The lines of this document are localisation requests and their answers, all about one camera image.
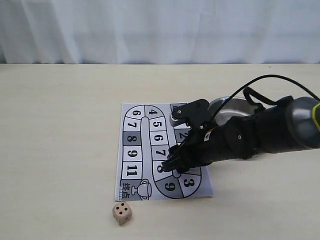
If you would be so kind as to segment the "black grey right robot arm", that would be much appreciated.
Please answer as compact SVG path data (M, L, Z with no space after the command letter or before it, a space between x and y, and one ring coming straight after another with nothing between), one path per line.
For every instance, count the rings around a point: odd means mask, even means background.
M225 160L320 147L320 103L311 97L283 97L261 108L236 97L199 99L174 107L170 123L190 127L181 144L170 147L164 172L182 174Z

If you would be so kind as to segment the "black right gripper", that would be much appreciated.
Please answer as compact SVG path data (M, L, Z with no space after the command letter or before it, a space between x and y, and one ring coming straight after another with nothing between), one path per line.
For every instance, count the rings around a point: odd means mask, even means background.
M254 121L248 117L231 117L225 124L189 135L180 146L168 150L162 170L185 173L191 168L208 166L214 162L250 159L258 153L258 137Z

